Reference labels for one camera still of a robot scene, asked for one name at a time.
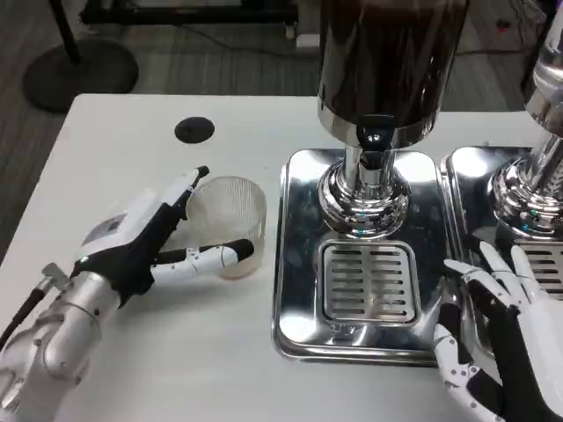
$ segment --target ribbed plastic cup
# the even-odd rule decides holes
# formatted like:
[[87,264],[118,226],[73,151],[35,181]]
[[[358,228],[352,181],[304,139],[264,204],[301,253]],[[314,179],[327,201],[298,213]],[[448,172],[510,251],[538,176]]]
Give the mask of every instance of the ribbed plastic cup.
[[254,254],[219,275],[239,279],[260,265],[264,253],[266,195],[245,178],[220,177],[201,185],[186,206],[190,230],[199,246],[249,239]]

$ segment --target stainless steel base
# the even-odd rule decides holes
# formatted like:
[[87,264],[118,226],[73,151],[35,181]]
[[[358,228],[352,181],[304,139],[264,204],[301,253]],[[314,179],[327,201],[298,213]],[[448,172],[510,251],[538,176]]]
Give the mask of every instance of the stainless steel base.
[[[531,238],[525,223],[527,215],[512,220],[516,225],[510,228],[505,206],[512,197],[507,195],[503,200],[495,200],[495,186],[491,183],[499,171],[506,172],[511,168],[509,164],[518,163],[518,157],[528,152],[522,148],[468,147],[458,149],[443,160],[441,172],[451,249],[455,259],[479,266],[479,255],[475,252],[479,241],[496,245],[508,262],[510,247],[520,244],[530,258],[538,281],[550,295],[560,299],[563,297],[563,261],[560,256],[563,239],[538,241]],[[493,355],[488,346],[484,317],[471,301],[466,304],[464,340],[474,356],[491,360]]]
[[304,150],[282,171],[274,343],[300,360],[434,365],[447,254],[435,165],[421,153],[398,152],[395,171],[410,193],[405,222],[367,240],[324,221],[318,183],[342,157],[338,149]]

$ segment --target wire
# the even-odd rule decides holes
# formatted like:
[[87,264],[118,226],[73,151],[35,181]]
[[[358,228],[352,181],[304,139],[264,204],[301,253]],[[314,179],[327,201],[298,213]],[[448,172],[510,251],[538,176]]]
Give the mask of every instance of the wire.
[[514,50],[495,50],[495,49],[483,49],[483,50],[467,50],[460,51],[456,53],[457,56],[463,55],[523,55],[527,51],[527,48],[518,48]]
[[223,42],[223,41],[215,38],[213,35],[210,35],[210,34],[204,32],[204,31],[201,31],[199,29],[195,29],[192,26],[177,25],[177,27],[186,29],[191,33],[195,33],[195,34],[199,35],[200,37],[205,38],[206,40],[213,42],[217,46],[222,47],[222,48],[226,48],[227,50],[230,50],[230,51],[241,51],[241,52],[246,52],[246,53],[255,53],[257,55],[271,55],[273,57],[278,57],[280,59],[307,59],[307,60],[311,59],[311,57],[307,56],[307,55],[292,55],[292,54],[286,54],[286,53],[281,53],[281,52],[277,52],[277,51],[267,50],[267,49],[259,48],[259,47],[232,46],[230,44],[227,44],[226,42]]
[[27,297],[26,301],[23,305],[19,308],[16,315],[11,319],[10,323],[0,336],[0,352],[6,346],[6,343],[10,339],[13,332],[19,327],[21,323],[27,318],[27,316],[31,313],[31,311],[37,306],[39,302],[43,300],[45,297],[45,292],[40,288],[35,288],[32,290],[31,294]]
[[[508,4],[510,5],[510,9],[514,12],[516,21],[517,21],[517,31],[518,31],[518,39],[520,41],[520,48],[524,47],[524,34],[523,34],[523,19],[522,15],[520,14],[519,7],[517,7],[514,3],[515,0],[508,0]],[[523,5],[523,0],[516,0],[518,5]]]

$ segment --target black stand base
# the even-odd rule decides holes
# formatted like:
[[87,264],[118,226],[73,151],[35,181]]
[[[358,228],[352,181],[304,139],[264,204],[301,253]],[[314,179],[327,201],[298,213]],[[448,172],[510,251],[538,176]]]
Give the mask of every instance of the black stand base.
[[135,86],[139,67],[121,45],[107,40],[81,40],[73,63],[63,46],[35,59],[24,74],[24,95],[34,106],[53,113],[70,109],[84,93],[124,94]]

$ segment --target robotic hand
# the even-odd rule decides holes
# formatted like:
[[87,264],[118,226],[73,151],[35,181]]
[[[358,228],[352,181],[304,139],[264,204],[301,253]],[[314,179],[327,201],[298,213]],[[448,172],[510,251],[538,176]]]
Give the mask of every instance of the robotic hand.
[[502,385],[477,367],[461,339],[461,309],[442,306],[435,354],[449,393],[474,420],[563,420],[563,302],[540,287],[525,252],[511,251],[515,271],[490,244],[480,249],[492,273],[445,260],[462,274],[475,306],[488,318],[487,332]]
[[[132,295],[144,295],[154,281],[188,280],[250,257],[250,241],[161,252],[186,219],[186,203],[200,167],[178,178],[161,195],[147,189],[129,207],[96,226],[78,253],[70,278],[56,265],[32,291],[0,337],[0,422],[50,422],[66,395],[85,376],[89,356],[104,323]],[[45,295],[61,293],[33,326],[11,334]]]

